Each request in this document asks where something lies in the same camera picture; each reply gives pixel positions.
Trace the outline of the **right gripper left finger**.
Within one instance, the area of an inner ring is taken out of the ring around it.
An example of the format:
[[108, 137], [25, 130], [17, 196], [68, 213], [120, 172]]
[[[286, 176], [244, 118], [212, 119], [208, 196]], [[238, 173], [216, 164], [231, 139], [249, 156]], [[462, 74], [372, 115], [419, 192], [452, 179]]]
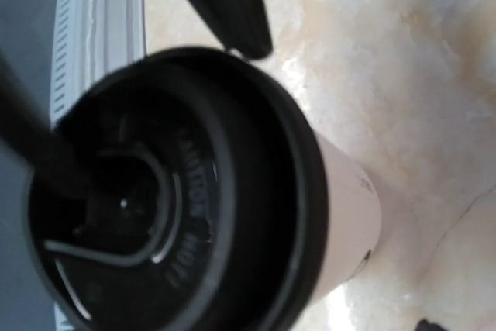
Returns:
[[88, 204], [91, 172], [72, 143], [52, 130], [18, 74], [1, 55], [1, 141], [32, 169], [28, 193], [37, 188], [79, 207]]

